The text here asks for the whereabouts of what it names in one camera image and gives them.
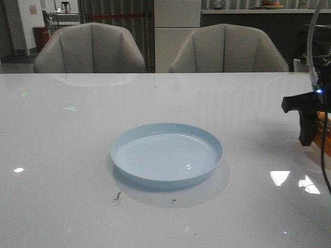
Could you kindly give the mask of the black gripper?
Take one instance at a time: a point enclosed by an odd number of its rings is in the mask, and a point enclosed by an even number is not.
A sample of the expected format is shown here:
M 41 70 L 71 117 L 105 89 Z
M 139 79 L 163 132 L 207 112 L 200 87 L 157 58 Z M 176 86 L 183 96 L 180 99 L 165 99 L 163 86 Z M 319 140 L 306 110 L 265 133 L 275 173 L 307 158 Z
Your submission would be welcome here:
M 314 56 L 308 74 L 312 92 L 284 97 L 281 104 L 285 113 L 298 111 L 299 141 L 302 146 L 310 146 L 318 131 L 319 119 L 316 111 L 330 113 L 330 56 Z

